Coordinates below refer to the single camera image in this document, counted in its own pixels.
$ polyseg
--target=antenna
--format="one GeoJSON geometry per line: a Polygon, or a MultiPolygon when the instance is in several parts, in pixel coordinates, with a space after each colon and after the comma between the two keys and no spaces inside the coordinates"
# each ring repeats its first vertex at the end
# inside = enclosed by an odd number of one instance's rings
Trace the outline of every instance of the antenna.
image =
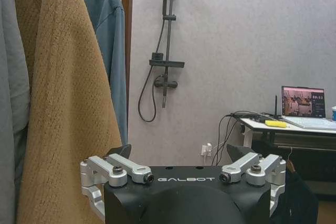
{"type": "Polygon", "coordinates": [[[275,106],[274,106],[274,117],[277,117],[277,111],[278,110],[278,96],[275,95],[275,106]]]}

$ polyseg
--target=logo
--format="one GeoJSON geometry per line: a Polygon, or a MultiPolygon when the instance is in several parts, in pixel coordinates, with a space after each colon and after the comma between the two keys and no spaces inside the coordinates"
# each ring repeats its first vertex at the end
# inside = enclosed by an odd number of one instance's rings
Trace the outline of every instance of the logo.
{"type": "Polygon", "coordinates": [[[175,182],[201,182],[201,181],[213,181],[215,178],[158,178],[159,182],[169,182],[169,181],[175,181],[175,182]]]}

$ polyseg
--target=gray jacket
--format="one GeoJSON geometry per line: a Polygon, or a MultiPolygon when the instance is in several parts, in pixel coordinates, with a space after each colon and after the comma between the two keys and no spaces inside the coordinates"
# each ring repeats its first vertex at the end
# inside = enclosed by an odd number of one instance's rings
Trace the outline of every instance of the gray jacket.
{"type": "Polygon", "coordinates": [[[0,224],[13,224],[29,114],[29,81],[14,0],[0,0],[0,224]]]}

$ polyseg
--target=hanging clothes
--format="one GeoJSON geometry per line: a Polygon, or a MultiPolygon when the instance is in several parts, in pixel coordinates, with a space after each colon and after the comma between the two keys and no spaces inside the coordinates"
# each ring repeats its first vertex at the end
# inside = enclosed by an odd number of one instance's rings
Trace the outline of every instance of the hanging clothes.
{"type": "Polygon", "coordinates": [[[120,0],[84,0],[109,78],[122,144],[127,144],[124,9],[120,0]]]}
{"type": "Polygon", "coordinates": [[[297,172],[286,170],[285,193],[270,218],[270,224],[316,224],[319,202],[297,172]]]}
{"type": "Polygon", "coordinates": [[[18,224],[101,224],[79,163],[121,145],[84,0],[15,0],[31,83],[18,224]]]}
{"type": "Polygon", "coordinates": [[[15,222],[29,117],[27,65],[14,0],[0,0],[0,223],[15,222]]]}

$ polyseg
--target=laptop keyboard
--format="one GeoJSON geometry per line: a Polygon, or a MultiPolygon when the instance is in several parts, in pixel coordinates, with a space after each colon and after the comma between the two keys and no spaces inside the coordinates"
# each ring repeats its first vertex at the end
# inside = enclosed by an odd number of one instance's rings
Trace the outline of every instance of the laptop keyboard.
{"type": "Polygon", "coordinates": [[[336,122],[332,122],[321,118],[287,118],[293,123],[302,125],[306,128],[320,128],[326,130],[336,130],[336,122]]]}

